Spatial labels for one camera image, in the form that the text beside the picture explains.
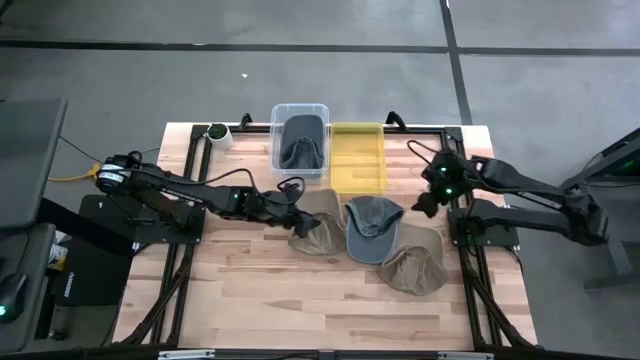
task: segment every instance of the baseball cap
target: baseball cap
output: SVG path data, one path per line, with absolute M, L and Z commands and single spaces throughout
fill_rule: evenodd
M 359 196 L 347 203 L 347 250 L 354 260 L 380 264 L 390 255 L 404 209 L 378 196 Z
M 324 165 L 324 123 L 317 115 L 296 115 L 284 122 L 280 143 L 281 169 L 321 169 Z

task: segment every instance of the small white container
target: small white container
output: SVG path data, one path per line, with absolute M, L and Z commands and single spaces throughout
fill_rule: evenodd
M 229 127 L 227 125 L 224 125 L 224 127 L 227 128 L 227 133 L 222 137 L 222 139 L 213 139 L 212 137 L 210 137 L 209 129 L 207 129 L 207 132 L 205 133 L 205 136 L 207 137 L 207 139 L 209 139 L 209 141 L 211 141 L 213 148 L 216 150 L 225 151 L 229 150 L 231 146 L 233 146 L 233 137 L 231 136 L 231 130 L 229 130 Z

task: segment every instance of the yellow cable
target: yellow cable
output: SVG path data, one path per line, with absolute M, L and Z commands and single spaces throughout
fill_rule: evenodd
M 72 181 L 78 181 L 78 180 L 83 180 L 83 179 L 88 179 L 90 177 L 92 178 L 97 178 L 97 173 L 98 171 L 100 171 L 100 168 L 102 167 L 101 164 L 99 163 L 95 163 L 93 164 L 93 166 L 91 167 L 91 169 L 89 171 L 87 171 L 85 174 L 82 175 L 78 175 L 78 176 L 72 176 L 72 177 L 68 177 L 68 178 L 49 178 L 49 181 L 55 181 L 55 182 L 72 182 Z

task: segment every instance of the wooden table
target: wooden table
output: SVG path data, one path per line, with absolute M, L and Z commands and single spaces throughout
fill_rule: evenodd
M 182 173 L 192 125 L 167 124 L 158 160 L 163 169 Z M 487 127 L 463 126 L 462 130 L 469 156 L 493 156 Z M 275 189 L 278 180 L 269 168 L 268 135 L 233 136 L 231 150 L 213 154 L 208 178 L 246 167 L 253 172 L 261 191 Z M 427 188 L 420 178 L 424 163 L 405 145 L 409 139 L 440 148 L 438 137 L 433 135 L 386 136 L 389 185 L 384 196 L 405 208 Z M 194 174 L 198 174 L 198 157 L 195 164 Z M 242 185 L 248 180 L 245 174 L 235 174 L 216 184 Z M 329 186 L 328 175 L 321 184 L 308 185 L 308 189 L 321 186 Z M 503 203 L 499 195 L 481 191 L 475 195 Z M 341 196 L 343 202 L 349 198 Z M 460 261 L 449 241 L 446 212 L 428 219 L 422 213 L 408 211 L 403 221 L 436 228 L 445 238 L 444 263 L 451 280 L 426 297 L 389 288 L 379 279 L 375 266 L 358 263 L 346 252 L 337 256 L 306 255 L 287 245 L 287 230 L 226 221 L 208 214 L 203 241 L 196 247 L 180 346 L 472 349 Z M 156 300 L 166 252 L 166 245 L 153 245 L 134 258 L 114 341 L 129 335 Z M 496 301 L 522 335 L 535 343 L 518 263 L 501 248 L 487 248 L 486 253 Z M 486 312 L 484 306 L 478 308 L 488 339 Z M 165 336 L 172 310 L 170 304 Z

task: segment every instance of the clear plastic bin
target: clear plastic bin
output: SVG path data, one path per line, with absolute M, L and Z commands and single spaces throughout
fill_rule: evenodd
M 280 168 L 280 146 L 287 120 L 298 115 L 316 115 L 322 120 L 322 154 L 324 161 L 318 169 L 282 169 Z M 269 136 L 271 170 L 283 176 L 300 176 L 302 178 L 319 178 L 329 168 L 329 108 L 323 104 L 278 104 L 271 110 L 271 133 Z

